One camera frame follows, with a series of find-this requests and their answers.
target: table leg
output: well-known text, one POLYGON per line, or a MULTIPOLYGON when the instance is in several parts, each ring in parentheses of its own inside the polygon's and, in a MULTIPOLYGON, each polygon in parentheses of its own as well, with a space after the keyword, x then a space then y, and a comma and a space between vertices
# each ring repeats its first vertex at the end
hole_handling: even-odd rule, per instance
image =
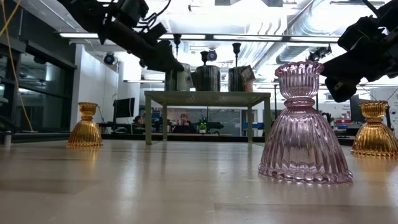
POLYGON ((248 141, 253 143, 253 114, 251 106, 248 107, 248 141))
POLYGON ((167 141, 167 105, 163 105, 163 141, 167 141))
POLYGON ((145 96, 145 143, 152 144, 152 98, 145 96))
POLYGON ((267 137, 271 132, 271 104, 269 103, 269 98, 264 100, 264 137, 267 141, 267 137))

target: pink glass candle holder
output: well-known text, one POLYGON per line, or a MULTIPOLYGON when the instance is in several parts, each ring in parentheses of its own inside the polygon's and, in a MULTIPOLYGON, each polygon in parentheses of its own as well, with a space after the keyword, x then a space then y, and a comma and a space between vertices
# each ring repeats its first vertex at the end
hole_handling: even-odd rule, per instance
POLYGON ((312 106, 323 65, 289 63, 279 67, 280 93, 286 99, 262 153, 259 172, 308 183, 351 182, 341 146, 326 119, 312 106))

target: small table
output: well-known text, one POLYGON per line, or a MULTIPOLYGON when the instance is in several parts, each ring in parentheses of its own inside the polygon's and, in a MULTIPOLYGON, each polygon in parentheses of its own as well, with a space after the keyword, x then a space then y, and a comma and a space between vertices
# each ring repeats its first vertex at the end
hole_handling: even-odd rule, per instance
MULTIPOLYGON (((213 92, 213 91, 145 91, 145 142, 152 144, 152 100, 163 106, 163 127, 167 125, 168 106, 217 106, 247 107, 248 114, 252 107, 264 102, 264 135, 271 130, 270 93, 213 92)), ((248 116, 248 141, 253 141, 252 116, 248 116)), ((163 141, 167 140, 167 128, 163 129, 163 141)))

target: person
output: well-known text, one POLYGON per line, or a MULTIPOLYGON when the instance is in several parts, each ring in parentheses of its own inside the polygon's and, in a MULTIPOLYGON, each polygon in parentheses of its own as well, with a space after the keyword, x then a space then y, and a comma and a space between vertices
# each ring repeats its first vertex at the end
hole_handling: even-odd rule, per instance
POLYGON ((136 116, 134 118, 134 123, 132 124, 132 133, 131 134, 144 134, 145 132, 145 125, 144 119, 142 116, 136 116))
POLYGON ((178 125, 174 128, 173 132, 174 133, 196 133, 197 130, 191 123, 191 121, 188 120, 188 114, 183 113, 180 116, 181 119, 181 125, 178 125))

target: glass candle holder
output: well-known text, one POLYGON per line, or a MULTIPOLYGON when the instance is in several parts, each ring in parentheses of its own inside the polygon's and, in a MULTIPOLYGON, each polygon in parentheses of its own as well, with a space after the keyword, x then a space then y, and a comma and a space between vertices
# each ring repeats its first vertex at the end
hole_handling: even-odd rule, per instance
POLYGON ((289 63, 279 67, 284 109, 272 126, 259 172, 279 179, 308 183, 351 182, 341 146, 327 120, 312 106, 323 65, 289 63))
POLYGON ((398 140, 394 133, 382 124, 387 101, 366 101, 359 104, 366 123, 359 129, 352 154, 363 156, 398 156, 398 140))
POLYGON ((79 103, 81 121, 76 124, 70 134, 67 147, 98 147, 102 146, 100 130, 93 121, 97 109, 96 103, 79 103))

